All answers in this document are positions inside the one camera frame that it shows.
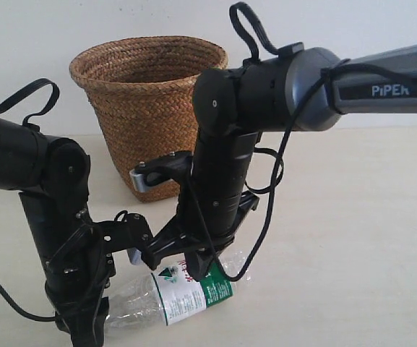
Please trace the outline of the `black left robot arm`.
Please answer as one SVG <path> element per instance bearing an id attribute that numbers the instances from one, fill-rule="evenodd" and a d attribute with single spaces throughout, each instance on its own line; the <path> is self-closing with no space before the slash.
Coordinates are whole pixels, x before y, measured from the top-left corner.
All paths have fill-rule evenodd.
<path id="1" fill-rule="evenodd" d="M 0 119 L 0 189 L 16 191 L 46 277 L 57 327 L 101 346 L 109 278 L 104 233 L 87 201 L 90 156 L 66 137 Z"/>

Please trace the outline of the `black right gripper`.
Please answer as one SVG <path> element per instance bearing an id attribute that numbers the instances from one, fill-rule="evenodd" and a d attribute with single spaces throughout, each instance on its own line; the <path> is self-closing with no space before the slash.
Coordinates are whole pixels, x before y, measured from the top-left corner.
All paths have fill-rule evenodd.
<path id="1" fill-rule="evenodd" d="M 146 244 L 142 261 L 151 270 L 166 257 L 186 255 L 186 269 L 192 278 L 204 278 L 210 268 L 221 264 L 220 256 L 238 228 L 246 174 L 258 135 L 232 133 L 213 137 L 197 135 L 192 168 L 180 186 L 176 214 L 159 236 L 184 239 L 189 243 Z M 203 249 L 212 241 L 215 252 Z"/>

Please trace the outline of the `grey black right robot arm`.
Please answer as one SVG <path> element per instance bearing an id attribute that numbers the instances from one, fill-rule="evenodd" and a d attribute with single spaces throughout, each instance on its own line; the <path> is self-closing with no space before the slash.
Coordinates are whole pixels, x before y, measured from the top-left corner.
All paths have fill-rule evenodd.
<path id="1" fill-rule="evenodd" d="M 199 127 L 194 151 L 137 166 L 132 177 L 138 189 L 167 180 L 180 186 L 176 214 L 141 246 L 142 260 L 153 269 L 182 253 L 200 280 L 257 206 L 257 193 L 245 183 L 262 134 L 322 132 L 347 113 L 417 113 L 417 45 L 340 59 L 296 43 L 274 59 L 204 71 L 192 104 Z"/>

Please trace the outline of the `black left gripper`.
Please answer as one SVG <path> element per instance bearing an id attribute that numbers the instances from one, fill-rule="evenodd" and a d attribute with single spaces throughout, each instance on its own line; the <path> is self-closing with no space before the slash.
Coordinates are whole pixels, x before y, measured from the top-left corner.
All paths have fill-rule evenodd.
<path id="1" fill-rule="evenodd" d="M 56 326 L 73 347 L 103 346 L 110 277 L 103 233 L 89 215 L 89 194 L 57 197 L 19 193 L 46 277 L 45 293 L 56 311 Z"/>

